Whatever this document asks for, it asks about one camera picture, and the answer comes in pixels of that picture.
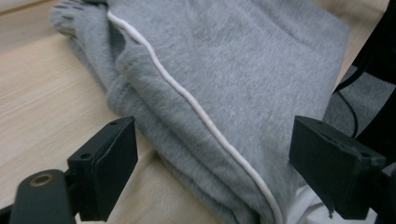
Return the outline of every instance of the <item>white trim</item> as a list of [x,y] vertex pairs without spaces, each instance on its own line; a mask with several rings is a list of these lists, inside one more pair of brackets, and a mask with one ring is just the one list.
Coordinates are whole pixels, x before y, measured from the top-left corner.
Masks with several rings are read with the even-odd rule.
[[107,12],[107,17],[110,21],[117,24],[121,29],[125,30],[128,35],[137,43],[143,45],[148,50],[149,55],[151,56],[154,65],[157,67],[163,79],[171,85],[175,91],[180,93],[192,106],[198,116],[206,125],[207,129],[214,135],[214,137],[219,141],[219,143],[224,147],[226,151],[228,151],[233,158],[245,169],[245,171],[250,175],[251,178],[256,182],[259,189],[264,194],[268,203],[270,204],[276,224],[283,223],[282,213],[280,211],[279,205],[276,202],[274,195],[271,190],[269,190],[268,186],[262,179],[262,177],[257,173],[257,171],[250,165],[250,163],[227,141],[224,135],[219,131],[216,125],[213,123],[212,119],[206,114],[201,105],[197,102],[197,100],[186,90],[184,89],[176,80],[173,79],[160,63],[154,48],[150,45],[145,37],[143,37],[133,26],[131,26],[128,22],[114,16],[110,11]]

